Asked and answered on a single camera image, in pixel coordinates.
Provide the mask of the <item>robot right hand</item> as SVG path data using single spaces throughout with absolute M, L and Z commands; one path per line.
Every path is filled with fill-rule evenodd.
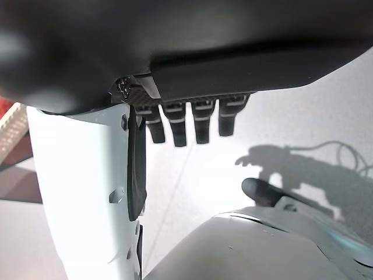
M 255 92 L 308 85 L 372 47 L 371 1 L 2 1 L 1 97 L 27 107 L 69 279 L 140 279 L 146 130 L 207 142 Z

